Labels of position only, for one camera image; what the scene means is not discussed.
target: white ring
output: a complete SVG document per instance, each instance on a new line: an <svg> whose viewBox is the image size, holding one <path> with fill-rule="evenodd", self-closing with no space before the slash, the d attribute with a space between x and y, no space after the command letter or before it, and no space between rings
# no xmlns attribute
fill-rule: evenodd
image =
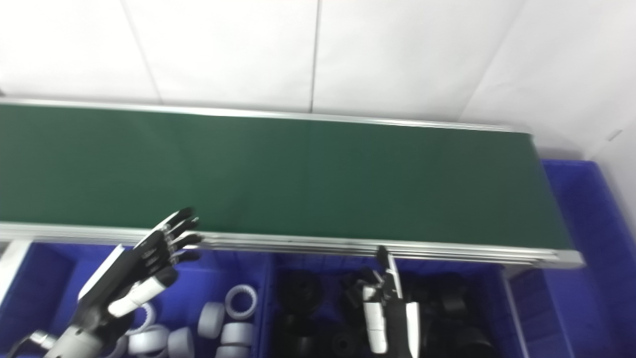
<svg viewBox="0 0 636 358"><path fill-rule="evenodd" d="M195 358L195 342L190 328L183 327L168 336L168 356L170 358Z"/></svg>
<svg viewBox="0 0 636 358"><path fill-rule="evenodd" d="M234 297L237 294L240 294L243 292L250 295L250 297L252 297L252 304L247 310L243 312L238 312L234 310L234 308L232 307L232 299L234 299ZM252 315L256 311L257 301L258 301L258 297L256 295L256 290L254 289L254 287L250 285L238 285L238 286L232 287L230 291L228 292L228 294L225 296L225 309L228 310L228 314L233 319L244 320L244 319L248 319L249 317L252 317Z"/></svg>
<svg viewBox="0 0 636 358"><path fill-rule="evenodd" d="M223 326L221 333L222 345L239 345L249 347L252 345L252 332L254 325L247 322L232 322Z"/></svg>
<svg viewBox="0 0 636 358"><path fill-rule="evenodd" d="M150 304L150 302L146 302L144 304L141 305L141 308L144 309L144 311L146 311L146 320L144 321L144 323L137 327L137 328L131 328L128 331L126 331L127 336L131 336L133 334L137 334L137 333L142 333L143 331L147 330L148 327L152 326L153 324L155 324L155 320L157 318L157 313L155 311L155 307L153 307L152 304Z"/></svg>
<svg viewBox="0 0 636 358"><path fill-rule="evenodd" d="M121 336L117 340L117 343L115 344L115 348L113 349L113 351L109 355L105 356L104 358L120 358L121 356L124 355L124 353L126 353L126 349L128 349L128 337Z"/></svg>
<svg viewBox="0 0 636 358"><path fill-rule="evenodd" d="M222 345L216 349L215 358L247 358L249 348L235 345Z"/></svg>
<svg viewBox="0 0 636 358"><path fill-rule="evenodd" d="M168 334L170 331L160 324L148 327L142 333L133 334L128 337L128 354L141 355L157 352L167 348Z"/></svg>
<svg viewBox="0 0 636 358"><path fill-rule="evenodd" d="M221 333L223 326L223 317L225 316L225 307L220 302L208 302L201 310L197 333L204 338L215 339Z"/></svg>

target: white cylinder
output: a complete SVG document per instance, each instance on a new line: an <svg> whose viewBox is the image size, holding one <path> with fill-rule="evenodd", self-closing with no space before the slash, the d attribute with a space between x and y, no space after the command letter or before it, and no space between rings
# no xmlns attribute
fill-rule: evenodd
<svg viewBox="0 0 636 358"><path fill-rule="evenodd" d="M252 345L254 325L245 322L232 322L223 326L221 333L222 345L238 345L249 347Z"/></svg>
<svg viewBox="0 0 636 358"><path fill-rule="evenodd" d="M163 350L168 345L169 331L166 327L155 324L145 331L128 337L128 354L139 355Z"/></svg>
<svg viewBox="0 0 636 358"><path fill-rule="evenodd" d="M164 349L160 350L159 352L155 353L154 355L139 354L139 355L137 355L137 358L168 358L168 347L165 347Z"/></svg>
<svg viewBox="0 0 636 358"><path fill-rule="evenodd" d="M240 293L248 294L252 299L249 308L243 312L239 312L232 307L232 300L234 297ZM228 310L228 315L235 320L246 320L249 317L254 315L256 312L256 303L258 302L258 296L256 295L256 290L254 287L250 285L236 285L228 291L227 295L225 295L225 308Z"/></svg>
<svg viewBox="0 0 636 358"><path fill-rule="evenodd" d="M183 327L168 336L168 356L170 358L195 358L195 342L190 328Z"/></svg>
<svg viewBox="0 0 636 358"><path fill-rule="evenodd" d="M225 307L223 303L208 302L201 310L197 327L198 335L204 338L215 339L221 333Z"/></svg>
<svg viewBox="0 0 636 358"><path fill-rule="evenodd" d="M144 323L141 326L137 328L131 328L128 331L126 331L125 334L127 336L131 336L137 333L142 333L143 331L147 330L148 327L155 324L155 320L157 318L155 307L152 304L150 304L150 302L146 302L142 304L140 308L142 308L146 312L146 319L144 320Z"/></svg>

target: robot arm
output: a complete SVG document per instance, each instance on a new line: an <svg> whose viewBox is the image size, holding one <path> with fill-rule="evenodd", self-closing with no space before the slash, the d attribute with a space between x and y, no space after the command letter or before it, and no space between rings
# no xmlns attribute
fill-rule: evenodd
<svg viewBox="0 0 636 358"><path fill-rule="evenodd" d="M22 343L30 340L48 350L45 358L96 358L104 348L114 345L130 329L132 312L177 280L173 266L200 257L196 252L181 251L202 240L197 234L179 238L197 226L198 218L192 218L193 214L192 208L179 210L134 248L117 246L80 290L78 307L60 338L36 331Z"/></svg>
<svg viewBox="0 0 636 358"><path fill-rule="evenodd" d="M404 300L393 255L380 246L376 258L385 273L380 277L374 272L377 282L363 287L364 317L371 351L377 357L418 358L419 304Z"/></svg>

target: white wall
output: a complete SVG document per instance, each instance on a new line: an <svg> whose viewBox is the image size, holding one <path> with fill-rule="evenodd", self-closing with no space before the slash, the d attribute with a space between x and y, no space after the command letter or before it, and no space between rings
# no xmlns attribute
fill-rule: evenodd
<svg viewBox="0 0 636 358"><path fill-rule="evenodd" d="M636 233L636 120L590 159L598 162L630 229Z"/></svg>
<svg viewBox="0 0 636 358"><path fill-rule="evenodd" d="M0 90L512 123L545 157L613 163L635 18L633 0L0 0Z"/></svg>

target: white gear ring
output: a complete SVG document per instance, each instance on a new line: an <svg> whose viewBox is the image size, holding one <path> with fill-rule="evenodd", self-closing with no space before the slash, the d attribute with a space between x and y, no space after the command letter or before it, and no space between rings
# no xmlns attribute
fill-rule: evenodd
<svg viewBox="0 0 636 358"><path fill-rule="evenodd" d="M225 305L220 302L208 302L203 306L197 325L198 335L215 339L221 333Z"/></svg>
<svg viewBox="0 0 636 358"><path fill-rule="evenodd" d="M231 322L223 326L222 345L249 347L252 345L254 325L247 322Z"/></svg>
<svg viewBox="0 0 636 358"><path fill-rule="evenodd" d="M131 328L128 331L126 331L126 333L124 333L124 334L127 335L127 336L131 336L131 335L137 334L137 333L142 333L148 327L150 327L153 324L155 324L155 320L157 318L157 313L155 311L155 307L153 307L153 305L150 304L150 302L146 302L146 303L142 304L140 307L143 308L146 311L146 320L144 321L144 323L141 326L139 326L137 328Z"/></svg>
<svg viewBox="0 0 636 358"><path fill-rule="evenodd" d="M234 345L222 345L216 349L214 358L248 358L249 348Z"/></svg>
<svg viewBox="0 0 636 358"><path fill-rule="evenodd" d="M237 294L246 293L251 299L252 303L249 308L243 312L239 312L232 307L232 300L236 297ZM256 311L256 303L258 302L258 296L256 295L256 290L254 287L250 285L238 285L234 286L228 291L228 294L225 296L225 309L228 311L228 315L235 320L245 320L254 315Z"/></svg>
<svg viewBox="0 0 636 358"><path fill-rule="evenodd" d="M179 328L168 336L170 358L195 358L195 344L189 327Z"/></svg>
<svg viewBox="0 0 636 358"><path fill-rule="evenodd" d="M129 337L128 354L136 355L138 358L167 358L169 335L170 331L165 326L161 324L152 325L145 332Z"/></svg>

